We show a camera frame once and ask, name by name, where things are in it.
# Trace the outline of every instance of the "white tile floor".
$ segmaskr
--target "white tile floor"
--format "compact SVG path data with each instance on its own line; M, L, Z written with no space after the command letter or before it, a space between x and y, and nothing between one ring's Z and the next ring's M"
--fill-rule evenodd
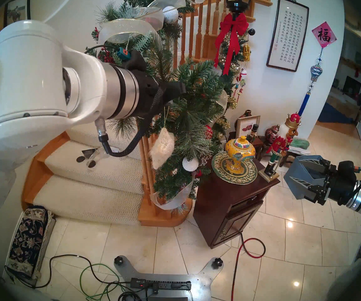
M313 152L333 164L353 160L361 166L359 140L315 126L309 141ZM281 168L282 175L288 167L286 164ZM267 251L261 259L245 253L239 257L235 301L323 300L335 277L352 263L361 242L360 216L332 201L321 206L296 200L285 181L280 180L243 232L245 239L261 239ZM39 284L47 281L49 258L57 254L80 254L113 269L113 259L121 254L140 272L167 274L198 273L212 257L220 256L225 264L211 286L212 301L229 301L238 246L239 239L235 238L210 249L193 219L193 209L187 220L175 228L109 226L58 218ZM252 253L262 253L256 241L249 242L247 248ZM51 284L42 291L62 301L83 300L78 279L85 266L81 259L56 259ZM115 280L107 275L110 271L105 267L97 271L100 279ZM104 286L90 271L84 276L82 284L87 293L103 291ZM119 289L111 292L111 300L116 300L120 293Z

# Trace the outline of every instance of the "red nutcracker crown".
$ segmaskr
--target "red nutcracker crown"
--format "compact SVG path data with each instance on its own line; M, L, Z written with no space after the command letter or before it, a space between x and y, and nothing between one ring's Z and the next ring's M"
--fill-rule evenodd
M297 113L294 113L292 115L288 114L288 118L285 121L285 125L289 128L298 128L300 125L300 116Z

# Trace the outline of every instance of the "black lantern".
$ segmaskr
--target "black lantern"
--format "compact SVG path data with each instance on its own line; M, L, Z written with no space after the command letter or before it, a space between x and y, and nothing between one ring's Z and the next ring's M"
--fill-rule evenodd
M251 0L226 0L227 7L232 13L240 14L249 8Z

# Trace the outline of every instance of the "chinese character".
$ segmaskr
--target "chinese character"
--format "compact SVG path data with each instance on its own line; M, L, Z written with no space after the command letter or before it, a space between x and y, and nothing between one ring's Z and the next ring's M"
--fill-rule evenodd
M320 28L320 31L318 32L319 35L318 37L321 39L323 39L323 41L329 42L331 37L328 36L328 29L324 29L324 33L323 33L323 28Z

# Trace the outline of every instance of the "jar lid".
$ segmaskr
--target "jar lid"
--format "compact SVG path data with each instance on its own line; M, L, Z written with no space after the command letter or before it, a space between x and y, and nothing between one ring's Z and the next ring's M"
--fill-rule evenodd
M246 140L246 136L241 136L238 139L235 139L233 144L240 149L246 149L250 146L249 141Z

